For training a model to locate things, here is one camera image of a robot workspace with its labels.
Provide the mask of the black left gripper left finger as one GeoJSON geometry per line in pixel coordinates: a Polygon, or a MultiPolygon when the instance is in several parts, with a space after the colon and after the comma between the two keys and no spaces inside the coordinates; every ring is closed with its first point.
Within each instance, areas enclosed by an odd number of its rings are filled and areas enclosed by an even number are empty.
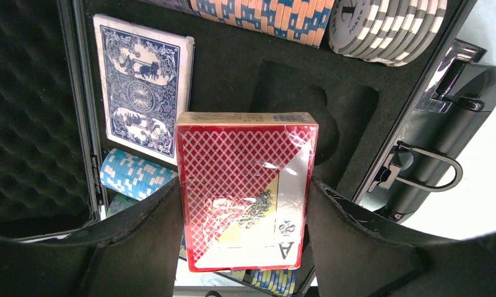
{"type": "Polygon", "coordinates": [[[183,235],[178,179],[64,239],[0,236],[0,296],[171,296],[183,235]]]}

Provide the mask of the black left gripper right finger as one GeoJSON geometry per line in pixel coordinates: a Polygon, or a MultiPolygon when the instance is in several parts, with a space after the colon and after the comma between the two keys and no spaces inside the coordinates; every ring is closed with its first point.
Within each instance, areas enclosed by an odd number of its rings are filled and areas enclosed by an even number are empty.
{"type": "Polygon", "coordinates": [[[320,296],[496,296],[496,232],[455,240],[413,230],[318,178],[307,227],[320,296]]]}

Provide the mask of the red playing card deck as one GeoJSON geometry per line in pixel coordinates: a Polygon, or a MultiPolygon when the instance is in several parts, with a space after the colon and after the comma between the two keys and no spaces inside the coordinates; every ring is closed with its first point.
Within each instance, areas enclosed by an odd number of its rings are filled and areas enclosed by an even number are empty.
{"type": "Polygon", "coordinates": [[[318,130],[307,112],[178,117],[190,271],[300,267],[318,130]]]}

